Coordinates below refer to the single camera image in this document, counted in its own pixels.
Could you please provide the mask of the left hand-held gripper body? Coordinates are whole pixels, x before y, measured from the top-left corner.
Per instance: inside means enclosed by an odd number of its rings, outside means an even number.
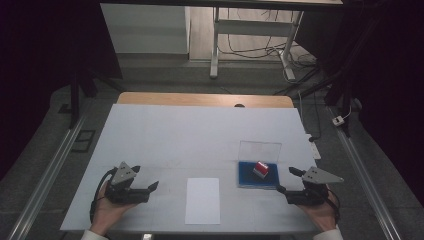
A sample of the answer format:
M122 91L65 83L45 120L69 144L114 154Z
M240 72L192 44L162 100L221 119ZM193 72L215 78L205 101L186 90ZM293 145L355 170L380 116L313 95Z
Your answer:
M105 197L113 204L147 203L150 193L146 189L132 189L137 173L125 162L121 162L112 178L108 181Z

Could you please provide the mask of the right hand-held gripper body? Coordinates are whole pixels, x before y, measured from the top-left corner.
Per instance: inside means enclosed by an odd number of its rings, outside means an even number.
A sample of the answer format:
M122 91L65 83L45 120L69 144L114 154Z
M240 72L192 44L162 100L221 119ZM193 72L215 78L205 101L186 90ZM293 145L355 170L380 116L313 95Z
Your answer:
M303 190L287 190L286 199L289 204L316 206L321 205L329 196L329 183L342 183L344 179L317 167L311 167L300 177Z

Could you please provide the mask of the red stamp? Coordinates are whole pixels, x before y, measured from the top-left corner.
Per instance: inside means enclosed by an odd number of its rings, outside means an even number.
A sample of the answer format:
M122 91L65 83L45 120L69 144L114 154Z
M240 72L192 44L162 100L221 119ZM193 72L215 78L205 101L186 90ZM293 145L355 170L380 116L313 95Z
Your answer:
M253 173L256 174L258 177L264 179L269 173L269 167L267 164L258 161L255 163Z

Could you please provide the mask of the blue ink pad case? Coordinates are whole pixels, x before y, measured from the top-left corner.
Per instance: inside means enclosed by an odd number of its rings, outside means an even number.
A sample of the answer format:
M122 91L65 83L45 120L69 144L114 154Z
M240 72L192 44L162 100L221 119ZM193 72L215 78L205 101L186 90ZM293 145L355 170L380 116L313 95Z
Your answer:
M280 184L278 161L280 143L241 141L238 153L238 186L253 189L274 189ZM255 163L261 161L268 165L269 173L262 179L253 173Z

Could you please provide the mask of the person's right hand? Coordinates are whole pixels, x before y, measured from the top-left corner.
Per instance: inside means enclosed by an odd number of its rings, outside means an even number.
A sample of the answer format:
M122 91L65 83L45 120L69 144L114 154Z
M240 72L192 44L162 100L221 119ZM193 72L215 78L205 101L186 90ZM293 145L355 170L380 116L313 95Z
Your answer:
M328 202L316 206L299 205L299 208L310 218L321 232L334 230L336 228L336 212Z

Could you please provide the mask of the person's left hand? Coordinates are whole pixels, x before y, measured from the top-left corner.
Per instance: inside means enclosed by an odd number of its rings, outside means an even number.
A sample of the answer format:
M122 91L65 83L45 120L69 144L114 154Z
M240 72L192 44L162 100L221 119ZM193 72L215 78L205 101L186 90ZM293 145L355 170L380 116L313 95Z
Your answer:
M122 216L135 204L113 204L105 197L107 184L104 183L98 192L96 209L89 230L99 236L104 237L108 230L115 225Z

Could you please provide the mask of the white power strip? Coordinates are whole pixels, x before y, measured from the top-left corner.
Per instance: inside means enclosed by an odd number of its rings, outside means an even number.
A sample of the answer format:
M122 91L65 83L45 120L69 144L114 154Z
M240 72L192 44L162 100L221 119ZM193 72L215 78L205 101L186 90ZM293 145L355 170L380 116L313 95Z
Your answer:
M320 155L319 150L318 150L318 148L315 144L315 138L311 134L306 134L306 136L307 136L308 141L309 141L310 146L311 146L313 158L315 160L321 160L321 155Z

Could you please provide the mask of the person's right white sleeve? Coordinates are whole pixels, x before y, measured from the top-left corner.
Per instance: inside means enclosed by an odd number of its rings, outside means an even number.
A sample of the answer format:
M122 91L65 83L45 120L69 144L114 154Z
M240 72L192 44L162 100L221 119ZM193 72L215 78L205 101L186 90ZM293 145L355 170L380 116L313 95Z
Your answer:
M323 231L313 237L313 240L344 240L338 228Z

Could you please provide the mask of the small white paper sheet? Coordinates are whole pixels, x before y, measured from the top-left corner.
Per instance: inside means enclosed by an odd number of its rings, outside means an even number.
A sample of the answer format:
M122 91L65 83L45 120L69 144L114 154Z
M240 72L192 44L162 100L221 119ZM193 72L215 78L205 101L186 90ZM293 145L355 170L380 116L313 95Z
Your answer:
M187 180L185 223L188 225L220 224L218 178L189 178Z

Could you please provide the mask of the person's left white sleeve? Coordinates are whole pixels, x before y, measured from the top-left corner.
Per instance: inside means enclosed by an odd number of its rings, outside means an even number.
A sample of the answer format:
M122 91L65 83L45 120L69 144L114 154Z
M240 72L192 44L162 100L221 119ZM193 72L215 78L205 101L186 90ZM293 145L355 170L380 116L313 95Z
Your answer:
M90 230L85 230L80 240L109 240L105 236L98 235Z

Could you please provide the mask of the black stand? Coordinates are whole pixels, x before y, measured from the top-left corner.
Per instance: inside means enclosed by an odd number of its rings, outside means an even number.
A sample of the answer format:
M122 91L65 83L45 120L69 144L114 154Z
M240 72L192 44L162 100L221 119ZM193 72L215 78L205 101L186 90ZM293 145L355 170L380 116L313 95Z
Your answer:
M79 93L83 92L86 97L94 98L98 89L94 83L94 80L100 80L109 87L122 93L126 89L114 81L114 78L121 79L122 71L119 66L113 68L110 73L100 71L94 67L78 67L70 79L70 101L71 101L71 122L69 125L70 129L73 129L78 120L80 119L80 96Z

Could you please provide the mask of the dark curtain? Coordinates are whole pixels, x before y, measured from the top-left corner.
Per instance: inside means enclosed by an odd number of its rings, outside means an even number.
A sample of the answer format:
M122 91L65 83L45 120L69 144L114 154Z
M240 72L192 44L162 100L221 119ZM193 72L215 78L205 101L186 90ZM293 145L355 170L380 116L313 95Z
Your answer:
M353 11L303 14L297 42L337 72L366 28L350 77L359 119L424 205L424 0L342 0Z
M102 0L0 0L0 180L38 129L54 91L121 69Z

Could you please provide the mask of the white cabinet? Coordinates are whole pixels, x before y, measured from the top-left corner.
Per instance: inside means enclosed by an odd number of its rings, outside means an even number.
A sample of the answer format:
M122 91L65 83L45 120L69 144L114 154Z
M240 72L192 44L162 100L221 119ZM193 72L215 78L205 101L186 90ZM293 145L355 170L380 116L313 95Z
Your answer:
M117 53L189 53L189 7L102 3L101 9Z

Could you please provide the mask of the metal floor rail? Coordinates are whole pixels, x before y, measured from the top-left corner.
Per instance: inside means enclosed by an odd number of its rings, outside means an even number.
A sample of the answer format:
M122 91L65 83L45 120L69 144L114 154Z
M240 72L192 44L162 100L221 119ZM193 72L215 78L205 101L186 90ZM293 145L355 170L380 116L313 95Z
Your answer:
M347 134L341 127L334 124L338 138L345 150L349 162L355 172L357 179L364 191L368 204L375 216L386 240L404 240L403 236L395 223L389 208L383 200L375 182L365 163L365 154L361 152L358 138L350 131Z
M60 172L71 147L80 132L82 125L85 123L86 118L81 116L76 121L71 129L65 132L63 139L60 142L59 147L51 158L49 164L46 167L41 179L35 186L29 200L27 201L23 211L19 215L15 222L10 234L6 240L25 240L34 221L43 206L48 193L50 192L58 173Z

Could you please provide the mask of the white desk frame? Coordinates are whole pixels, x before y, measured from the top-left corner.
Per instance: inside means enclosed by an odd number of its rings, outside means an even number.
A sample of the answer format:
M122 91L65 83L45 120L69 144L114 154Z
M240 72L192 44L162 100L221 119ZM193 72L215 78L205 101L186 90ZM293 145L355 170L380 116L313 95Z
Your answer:
M290 50L292 48L298 27L302 19L302 11L294 11L293 18L289 22L268 22L253 20L235 20L227 17L220 18L220 8L213 8L213 45L211 52L210 78L218 76L218 40L220 35L243 35L243 36L265 36L283 37L286 39L283 50L278 50L277 55L283 66L283 73L289 81L295 80L295 74L289 62Z

